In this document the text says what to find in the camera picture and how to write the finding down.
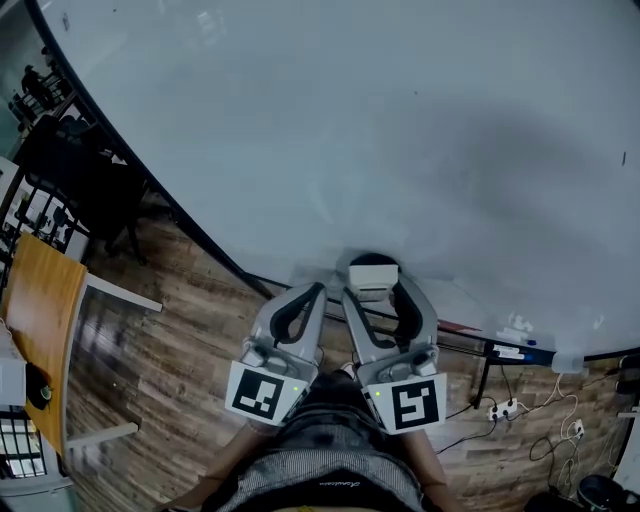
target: whiteboard frame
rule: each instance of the whiteboard frame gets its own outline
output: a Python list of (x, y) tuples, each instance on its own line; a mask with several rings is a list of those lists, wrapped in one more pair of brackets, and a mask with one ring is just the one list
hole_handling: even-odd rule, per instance
[[(160, 184), (160, 182), (154, 177), (154, 175), (149, 171), (149, 169), (144, 165), (144, 163), (138, 158), (135, 152), (129, 147), (127, 142), (122, 138), (122, 136), (118, 133), (118, 131), (111, 124), (106, 115), (102, 112), (98, 104), (92, 98), (92, 96), (87, 91), (86, 87), (77, 76), (69, 61), (67, 60), (64, 52), (61, 50), (58, 45), (55, 36), (53, 35), (49, 24), (47, 23), (40, 7), (38, 6), (37, 0), (24, 0), (25, 5), (27, 7), (27, 11), (31, 16), (31, 20), (33, 21), (36, 30), (38, 31), (44, 45), (49, 49), (51, 54), (54, 56), (58, 65), (64, 71), (64, 74), (69, 80), (71, 87), (76, 92), (80, 101), (84, 104), (84, 106), (93, 114), (97, 123), (102, 127), (102, 129), (109, 135), (109, 137), (115, 142), (118, 148), (124, 153), (124, 160), (128, 163), (134, 165), (135, 167), (141, 169), (145, 174), (147, 179), (153, 183), (155, 190), (159, 191), (161, 196), (170, 204), (171, 208), (173, 208), (177, 214), (178, 219), (176, 224), (178, 227), (189, 236), (199, 247), (201, 247), (207, 254), (209, 254), (212, 258), (214, 258), (218, 263), (220, 263), (225, 269), (231, 272), (234, 276), (240, 279), (243, 283), (249, 286), (252, 290), (260, 294), (265, 299), (271, 299), (274, 297), (273, 293), (265, 286), (265, 283), (277, 286), (283, 289), (290, 288), (288, 285), (273, 281), (271, 279), (267, 279), (250, 272), (244, 270), (240, 265), (238, 265), (192, 218), (191, 216), (176, 202), (176, 200), (167, 192), (167, 190)], [(365, 312), (371, 315), (376, 315), (384, 318), (395, 319), (394, 316), (365, 309)], [(344, 319), (336, 317), (335, 315), (326, 315), (329, 318), (334, 320), (343, 321)], [(383, 332), (384, 330), (374, 329), (379, 332)], [(484, 350), (482, 357), (487, 358), (488, 360), (492, 360), (493, 364), (514, 364), (513, 361), (509, 360), (501, 360), (495, 354), (494, 347), (496, 346), (506, 346), (506, 347), (515, 347), (520, 349), (522, 353), (531, 354), (533, 356), (533, 361), (524, 363), (524, 364), (534, 364), (534, 365), (542, 365), (542, 366), (550, 366), (551, 359), (553, 357), (554, 352), (549, 350), (544, 350), (535, 347), (523, 347), (522, 345), (516, 345), (509, 342), (505, 342), (502, 340), (496, 340), (494, 338), (485, 336), (482, 331), (479, 331), (476, 334), (471, 334), (467, 332), (452, 330), (444, 328), (443, 326), (438, 326), (438, 332), (454, 334), (456, 336), (461, 336), (463, 338), (472, 339), (475, 341), (481, 341), (484, 343)], [(587, 355), (585, 356), (585, 361), (596, 361), (601, 359), (609, 359), (613, 357), (621, 357), (625, 355), (632, 354), (640, 354), (640, 347), (627, 349), (622, 351), (601, 353), (595, 355)]]

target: wooden floor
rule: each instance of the wooden floor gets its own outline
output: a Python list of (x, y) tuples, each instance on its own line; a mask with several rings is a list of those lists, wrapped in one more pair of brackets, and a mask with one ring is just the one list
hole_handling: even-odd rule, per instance
[[(144, 311), (94, 292), (85, 300), (72, 355), (69, 383), (70, 434), (115, 422), (135, 420), (140, 432), (96, 447), (73, 450), (66, 459), (82, 510), (145, 510), (186, 491), (242, 424), (224, 410), (229, 362), (240, 354), (263, 299), (226, 272), (169, 221), (141, 219), (138, 232), (149, 259), (140, 267), (128, 242), (108, 258), (92, 256), (92, 273), (159, 300), (162, 313)], [(323, 333), (327, 369), (350, 360), (345, 326), (327, 321)], [(449, 413), (468, 404), (477, 390), (482, 359), (440, 353), (439, 369), (448, 373)], [(563, 377), (565, 394), (601, 376), (617, 361), (603, 361), (590, 375)], [(548, 368), (506, 368), (513, 393), (528, 406), (541, 404), (556, 375)], [(628, 400), (613, 393), (614, 378), (577, 393), (575, 418), (584, 422), (579, 444), (577, 483), (587, 473), (609, 474), (624, 437), (626, 420), (616, 412)], [(508, 398), (500, 368), (492, 369), (488, 396)], [(432, 436), (436, 449), (463, 436), (487, 432), (490, 400), (449, 420)], [(567, 398), (508, 423), (488, 437), (466, 441), (440, 457), (453, 491), (469, 510), (520, 511), (527, 499), (547, 487), (551, 457), (529, 460), (541, 436), (559, 440), (560, 425), (574, 405)], [(534, 456), (547, 446), (541, 444)], [(552, 482), (573, 447), (557, 449)], [(575, 485), (569, 490), (572, 494)]]

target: gray knit fabric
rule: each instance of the gray knit fabric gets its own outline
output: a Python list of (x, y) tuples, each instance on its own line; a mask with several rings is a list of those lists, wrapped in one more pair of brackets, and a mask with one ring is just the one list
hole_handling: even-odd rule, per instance
[[(393, 493), (416, 512), (424, 510), (420, 505), (420, 485), (411, 471), (395, 458), (374, 450), (363, 432), (351, 425), (324, 422), (295, 430), (294, 435), (283, 439), (280, 445), (283, 449), (258, 459), (238, 478), (238, 490), (218, 509), (219, 512), (231, 512), (260, 494), (320, 478), (340, 469), (360, 475)], [(319, 447), (318, 440), (330, 446)]]

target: office chair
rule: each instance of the office chair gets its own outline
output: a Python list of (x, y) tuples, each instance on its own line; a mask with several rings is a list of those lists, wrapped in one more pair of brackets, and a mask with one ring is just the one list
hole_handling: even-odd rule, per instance
[[(86, 123), (73, 118), (57, 121), (43, 116), (14, 161), (24, 170), (27, 183), (61, 201), (88, 229), (90, 239), (105, 241), (110, 255), (115, 254), (113, 243), (126, 228), (133, 253), (144, 265), (135, 222), (147, 190), (145, 177), (134, 167), (113, 163), (95, 147), (87, 147), (82, 137), (90, 131)], [(64, 211), (56, 217), (56, 226), (72, 225)], [(77, 225), (72, 227), (84, 232)]]

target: wooden table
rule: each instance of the wooden table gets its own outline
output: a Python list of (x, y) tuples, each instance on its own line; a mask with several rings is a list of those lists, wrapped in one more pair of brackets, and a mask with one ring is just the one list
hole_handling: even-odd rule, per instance
[(25, 410), (41, 435), (61, 455), (68, 448), (96, 444), (138, 430), (135, 423), (127, 423), (67, 438), (71, 347), (87, 286), (154, 311), (162, 310), (162, 304), (93, 276), (84, 265), (36, 237), (21, 235), (0, 314), (23, 357), (46, 374), (52, 389), (49, 406), (41, 411), (27, 402)]

